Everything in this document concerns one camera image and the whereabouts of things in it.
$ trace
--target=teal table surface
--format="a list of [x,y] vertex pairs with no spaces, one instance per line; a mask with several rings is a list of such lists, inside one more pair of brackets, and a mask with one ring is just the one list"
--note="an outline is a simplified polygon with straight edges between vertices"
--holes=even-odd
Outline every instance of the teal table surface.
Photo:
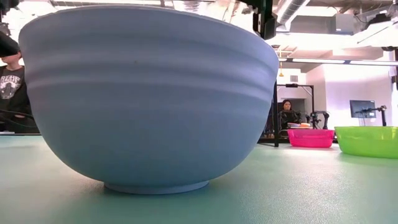
[[398,223],[398,160],[258,145],[200,190],[128,195],[63,164],[40,136],[0,136],[0,223]]

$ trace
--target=wall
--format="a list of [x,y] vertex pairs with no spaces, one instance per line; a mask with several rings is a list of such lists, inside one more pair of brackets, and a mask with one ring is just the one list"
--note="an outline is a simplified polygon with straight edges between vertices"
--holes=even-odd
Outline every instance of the wall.
[[[283,77],[280,77],[281,70],[278,71],[278,77],[277,77],[277,84],[289,84],[292,83],[290,81],[290,76],[291,75],[296,75],[298,76],[298,82],[296,84],[299,85],[306,85],[306,74],[301,73],[300,69],[294,69],[294,68],[284,68],[282,69],[282,74]],[[303,90],[301,87],[300,88],[286,88],[283,86],[278,86],[278,102],[282,102],[284,99],[305,99],[307,97],[308,93]]]
[[[387,124],[392,124],[392,85],[389,67],[361,65],[321,65],[307,73],[307,83],[315,87],[315,110],[330,112],[328,127],[359,126],[363,120],[351,118],[350,100],[374,100],[386,105]],[[366,119],[367,126],[380,126],[381,114]]]

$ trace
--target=black t-shirt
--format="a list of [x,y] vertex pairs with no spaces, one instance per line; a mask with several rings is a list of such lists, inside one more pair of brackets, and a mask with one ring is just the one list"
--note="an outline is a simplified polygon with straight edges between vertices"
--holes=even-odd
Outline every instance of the black t-shirt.
[[32,114],[27,97],[25,67],[14,71],[6,69],[6,66],[0,67],[0,110]]

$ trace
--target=pink plastic tub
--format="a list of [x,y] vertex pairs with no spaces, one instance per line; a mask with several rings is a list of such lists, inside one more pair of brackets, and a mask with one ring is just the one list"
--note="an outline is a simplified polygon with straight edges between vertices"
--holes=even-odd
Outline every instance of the pink plastic tub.
[[334,130],[289,129],[289,141],[295,147],[330,147],[335,135]]

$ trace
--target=man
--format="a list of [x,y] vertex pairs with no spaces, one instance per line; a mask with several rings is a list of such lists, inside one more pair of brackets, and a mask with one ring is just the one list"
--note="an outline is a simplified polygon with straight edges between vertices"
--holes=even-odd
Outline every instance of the man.
[[[1,58],[7,65],[0,67],[0,110],[32,114],[27,97],[25,68],[19,64],[21,58],[20,52]],[[6,131],[38,133],[37,128],[33,128],[34,120],[25,116],[1,113],[0,120],[5,123]]]

